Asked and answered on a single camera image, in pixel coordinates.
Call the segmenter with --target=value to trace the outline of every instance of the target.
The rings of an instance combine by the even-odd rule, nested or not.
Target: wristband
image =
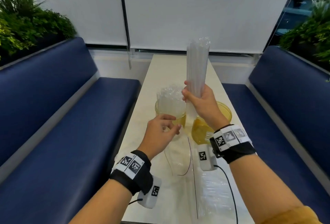
[[[233,124],[215,131],[210,142],[216,157],[223,157],[228,164],[256,152],[246,132]]]
[[[118,181],[132,195],[139,191],[147,194],[153,184],[150,167],[148,157],[142,151],[135,150],[119,160],[109,178]]]

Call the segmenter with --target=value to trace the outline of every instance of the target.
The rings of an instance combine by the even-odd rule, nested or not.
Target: wire
[[[238,224],[237,208],[236,208],[234,193],[233,193],[233,190],[231,189],[231,185],[230,185],[228,176],[227,176],[226,172],[221,167],[219,167],[218,165],[214,165],[214,166],[217,167],[217,168],[220,168],[222,170],[222,172],[225,174],[226,178],[227,178],[227,181],[228,181],[228,184],[229,184],[229,188],[230,188],[230,191],[231,191],[231,195],[233,196],[234,206],[235,206],[236,224]]]
[[[143,201],[143,199],[137,199],[135,201],[132,201],[132,202],[129,203],[129,205],[132,204],[132,203],[134,203],[134,202],[137,202],[137,201]]]

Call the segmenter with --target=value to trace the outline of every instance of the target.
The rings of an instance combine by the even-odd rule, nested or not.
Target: blue bench
[[[82,38],[0,71],[0,164],[96,72]],[[1,223],[68,223],[107,179],[139,86],[97,79],[0,185]]]
[[[327,75],[281,50],[268,47],[249,80],[305,150],[330,176],[330,83]],[[258,155],[310,206],[322,223],[330,223],[330,196],[277,128],[250,89],[223,84]]]

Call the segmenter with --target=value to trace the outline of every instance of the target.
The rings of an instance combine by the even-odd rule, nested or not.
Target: orange sleeve
[[[321,224],[311,208],[303,206],[278,214],[262,224]]]

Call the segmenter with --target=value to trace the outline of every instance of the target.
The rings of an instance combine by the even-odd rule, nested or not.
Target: table
[[[141,143],[146,130],[147,122],[155,117],[155,102],[157,100],[157,91],[162,87],[167,87],[174,83],[184,86],[183,82],[185,80],[186,56],[153,56],[129,125],[127,127],[126,134],[122,141],[122,145],[119,149],[118,155],[116,156],[116,162],[125,154],[136,149]],[[208,61],[206,84],[208,84],[213,89],[217,101],[225,103],[231,109],[233,114],[232,123],[241,125],[233,105],[231,104],[224,88],[222,87],[221,82],[210,61]],[[185,130],[189,130],[189,128],[191,129],[191,125],[187,123]],[[196,172],[199,172],[195,174],[195,176],[201,174],[205,175],[205,173],[198,168],[198,161],[196,159],[193,160],[194,169]],[[239,223],[253,223],[253,220],[244,205],[241,195],[238,192],[229,166],[223,159],[218,159],[217,163],[225,170],[232,186],[238,210]],[[226,182],[225,175],[220,170],[206,173],[217,173],[217,176]],[[122,221],[153,224],[196,223],[196,220],[191,217],[191,212],[194,212],[196,205],[193,207],[194,203],[191,203],[190,200],[191,192],[188,190],[186,184],[188,179],[184,178],[183,176],[172,176],[171,168],[163,152],[152,160],[151,174],[162,179],[162,187],[159,191],[156,206],[153,209],[146,209],[138,203],[131,204],[128,206]],[[226,198],[227,201],[232,202],[231,194]],[[229,209],[229,207],[220,208],[217,210],[217,214],[199,213],[198,223],[234,224],[236,223],[235,210],[233,207],[231,208],[232,209]]]

